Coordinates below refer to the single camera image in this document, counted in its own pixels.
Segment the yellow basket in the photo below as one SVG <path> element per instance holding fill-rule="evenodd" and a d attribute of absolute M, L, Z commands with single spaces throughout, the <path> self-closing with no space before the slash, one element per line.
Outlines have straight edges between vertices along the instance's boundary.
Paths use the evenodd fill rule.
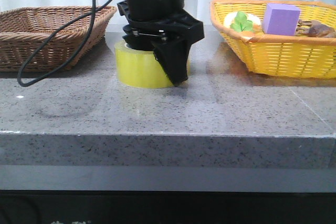
<path fill-rule="evenodd" d="M 223 26 L 228 13 L 242 11 L 262 22 L 267 3 L 296 5 L 300 18 L 336 27 L 336 6 L 322 2 L 213 0 L 211 21 L 248 70 L 270 76 L 336 78 L 336 38 L 255 34 L 244 36 Z"/>

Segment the purple foam cube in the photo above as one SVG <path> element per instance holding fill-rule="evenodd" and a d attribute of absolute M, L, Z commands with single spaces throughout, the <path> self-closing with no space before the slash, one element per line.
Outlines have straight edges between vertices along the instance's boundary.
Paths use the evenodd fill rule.
<path fill-rule="evenodd" d="M 295 35 L 300 13 L 295 5 L 268 3 L 262 22 L 264 33 Z"/>

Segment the yellow tape roll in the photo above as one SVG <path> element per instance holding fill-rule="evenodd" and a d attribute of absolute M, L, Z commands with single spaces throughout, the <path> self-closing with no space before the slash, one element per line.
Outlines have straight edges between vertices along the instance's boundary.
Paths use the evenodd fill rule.
<path fill-rule="evenodd" d="M 173 86 L 152 51 L 131 49 L 124 40 L 116 43 L 114 48 L 118 79 L 122 83 L 151 89 Z"/>

